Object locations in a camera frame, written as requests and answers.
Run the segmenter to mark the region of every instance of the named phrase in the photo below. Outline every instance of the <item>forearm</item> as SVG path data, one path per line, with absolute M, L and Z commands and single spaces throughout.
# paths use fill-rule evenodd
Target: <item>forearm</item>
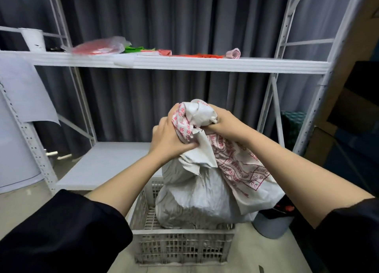
M 108 204 L 126 216 L 145 184 L 163 166 L 159 152 L 152 151 L 87 194 L 87 198 Z
M 314 228 L 330 211 L 373 198 L 365 190 L 282 148 L 263 134 L 251 128 L 245 130 L 246 146 Z

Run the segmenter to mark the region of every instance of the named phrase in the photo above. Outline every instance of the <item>hand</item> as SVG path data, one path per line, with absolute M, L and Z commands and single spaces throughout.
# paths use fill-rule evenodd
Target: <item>hand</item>
M 226 139 L 245 143 L 249 131 L 252 130 L 249 126 L 240 121 L 230 111 L 209 104 L 217 113 L 217 123 L 204 126 L 202 128 L 211 130 Z
M 179 104 L 175 104 L 168 116 L 162 117 L 159 125 L 153 128 L 153 138 L 149 153 L 156 152 L 162 158 L 163 164 L 199 146 L 197 143 L 182 143 L 176 134 L 176 129 L 171 119 L 178 107 Z

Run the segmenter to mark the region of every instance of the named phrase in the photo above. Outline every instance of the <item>red plastic bag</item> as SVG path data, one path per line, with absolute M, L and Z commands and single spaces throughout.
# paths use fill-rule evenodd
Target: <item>red plastic bag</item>
M 88 41 L 73 48 L 62 45 L 61 48 L 77 55 L 103 55 L 122 53 L 125 51 L 125 47 L 129 45 L 131 45 L 131 42 L 127 41 L 123 36 L 113 36 Z

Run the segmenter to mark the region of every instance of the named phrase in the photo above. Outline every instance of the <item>floor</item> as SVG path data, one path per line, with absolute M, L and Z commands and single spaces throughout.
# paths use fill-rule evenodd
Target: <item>floor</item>
M 70 160 L 54 166 L 57 175 L 63 176 L 73 165 Z M 0 194 L 0 239 L 13 227 L 39 209 L 51 198 L 44 181 Z M 122 251 L 111 266 L 109 273 L 185 273 L 185 272 L 250 272 L 260 273 L 262 266 L 265 273 L 271 272 L 301 272 L 311 273 L 311 270 L 301 253 L 290 230 L 277 240 L 260 235 L 249 224 L 238 224 L 237 233 L 230 248 L 228 264 L 223 266 L 138 266 L 134 263 L 130 248 Z

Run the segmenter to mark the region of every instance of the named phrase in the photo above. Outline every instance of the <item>green item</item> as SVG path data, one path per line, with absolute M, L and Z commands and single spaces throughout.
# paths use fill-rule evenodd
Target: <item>green item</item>
M 306 114 L 304 112 L 281 112 L 285 148 L 293 150 Z
M 155 50 L 155 49 L 145 49 L 144 47 L 126 47 L 124 53 L 140 52 L 141 50 Z

